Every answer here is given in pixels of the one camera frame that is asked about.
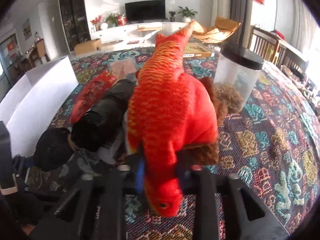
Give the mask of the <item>green potted plant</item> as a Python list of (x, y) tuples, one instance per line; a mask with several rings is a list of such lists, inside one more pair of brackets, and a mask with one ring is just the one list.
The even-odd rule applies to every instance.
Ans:
[(189, 23), (198, 14), (194, 9), (189, 9), (188, 7), (178, 6), (178, 14), (182, 16), (182, 22)]

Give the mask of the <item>white low tv console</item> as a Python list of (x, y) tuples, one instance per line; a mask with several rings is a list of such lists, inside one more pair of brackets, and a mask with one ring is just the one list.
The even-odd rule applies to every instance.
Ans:
[(183, 22), (149, 22), (128, 24), (119, 27), (109, 27), (104, 30), (96, 31), (90, 34), (91, 39), (100, 39), (102, 43), (122, 40), (122, 41), (140, 41), (147, 40), (157, 32), (169, 36), (187, 24)]

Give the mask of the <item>clear jar black lid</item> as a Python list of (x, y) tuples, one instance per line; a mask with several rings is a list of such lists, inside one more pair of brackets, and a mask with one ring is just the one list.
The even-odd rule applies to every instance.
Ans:
[(264, 59), (241, 45), (225, 43), (220, 50), (214, 76), (217, 98), (228, 113), (239, 113), (248, 100), (262, 70)]

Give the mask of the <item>flat yellow board box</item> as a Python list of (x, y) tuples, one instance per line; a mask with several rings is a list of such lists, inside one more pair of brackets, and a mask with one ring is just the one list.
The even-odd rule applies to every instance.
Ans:
[(183, 52), (183, 58), (212, 57), (213, 52), (201, 43), (188, 43)]

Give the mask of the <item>white cardboard storage box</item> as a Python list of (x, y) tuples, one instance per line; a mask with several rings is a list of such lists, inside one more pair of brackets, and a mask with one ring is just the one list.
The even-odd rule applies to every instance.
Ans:
[(69, 57), (27, 71), (1, 101), (11, 156), (31, 156), (42, 133), (78, 86)]

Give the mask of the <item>brown knitted cloth bundle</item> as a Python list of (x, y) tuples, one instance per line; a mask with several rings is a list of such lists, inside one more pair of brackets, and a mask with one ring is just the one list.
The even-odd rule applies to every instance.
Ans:
[(227, 83), (214, 84), (212, 78), (200, 79), (204, 85), (215, 113), (210, 117), (213, 127), (200, 135), (200, 141), (183, 146), (177, 152), (178, 163), (182, 165), (215, 165), (219, 162), (219, 132), (225, 117), (241, 111), (244, 103), (240, 92)]

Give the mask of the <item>black rolled garment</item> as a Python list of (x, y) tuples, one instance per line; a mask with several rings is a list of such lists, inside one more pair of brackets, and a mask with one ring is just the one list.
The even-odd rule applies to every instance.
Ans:
[(72, 127), (71, 141), (76, 147), (97, 152), (100, 147), (114, 141), (134, 88), (133, 81), (122, 79), (93, 104)]

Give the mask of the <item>small dark potted plant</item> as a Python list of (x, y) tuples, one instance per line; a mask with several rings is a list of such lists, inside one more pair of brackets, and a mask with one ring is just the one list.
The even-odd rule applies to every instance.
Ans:
[(176, 11), (169, 11), (170, 22), (175, 22), (176, 19)]

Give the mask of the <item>orange lounge chair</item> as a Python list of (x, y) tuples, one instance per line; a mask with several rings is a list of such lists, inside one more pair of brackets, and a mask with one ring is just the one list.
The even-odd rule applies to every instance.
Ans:
[(204, 43), (221, 43), (232, 36), (241, 25), (240, 22), (222, 16), (217, 16), (214, 25), (208, 28), (195, 20), (189, 24), (193, 27), (192, 36)]

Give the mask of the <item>red mesh gift bag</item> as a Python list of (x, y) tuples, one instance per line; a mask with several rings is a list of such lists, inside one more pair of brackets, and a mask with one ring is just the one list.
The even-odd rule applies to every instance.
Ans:
[(104, 70), (90, 80), (76, 98), (69, 122), (76, 123), (94, 103), (103, 98), (105, 93), (117, 82), (117, 79), (112, 72)]

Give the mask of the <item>black flat television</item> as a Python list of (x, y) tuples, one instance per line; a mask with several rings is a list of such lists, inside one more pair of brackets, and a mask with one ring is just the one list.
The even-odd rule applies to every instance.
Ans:
[(165, 20), (165, 0), (125, 3), (125, 15), (129, 22)]

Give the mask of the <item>red plush fish toy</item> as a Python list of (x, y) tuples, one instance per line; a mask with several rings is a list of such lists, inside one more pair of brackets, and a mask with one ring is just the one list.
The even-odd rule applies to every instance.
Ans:
[(137, 72), (127, 110), (129, 149), (144, 155), (144, 192), (162, 217), (175, 216), (183, 198), (177, 152), (213, 127), (215, 109), (208, 92), (183, 68), (192, 33), (188, 23), (170, 36), (156, 35), (153, 55)]

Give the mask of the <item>black knit beanie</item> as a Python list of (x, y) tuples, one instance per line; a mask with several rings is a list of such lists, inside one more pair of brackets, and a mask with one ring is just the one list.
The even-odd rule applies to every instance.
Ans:
[(39, 138), (33, 155), (34, 164), (43, 171), (55, 170), (69, 161), (74, 154), (68, 142), (67, 128), (47, 129)]

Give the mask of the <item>wooden dining chair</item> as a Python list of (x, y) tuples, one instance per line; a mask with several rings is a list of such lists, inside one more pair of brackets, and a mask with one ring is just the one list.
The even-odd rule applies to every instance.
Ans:
[(281, 38), (275, 33), (257, 26), (251, 28), (248, 49), (278, 67), (281, 65), (286, 51)]

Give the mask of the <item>brown cardboard box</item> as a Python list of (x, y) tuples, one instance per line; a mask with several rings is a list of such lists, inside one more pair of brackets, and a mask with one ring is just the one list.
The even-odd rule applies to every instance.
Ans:
[(90, 40), (77, 44), (74, 47), (74, 51), (76, 55), (82, 55), (96, 51), (100, 45), (101, 39)]

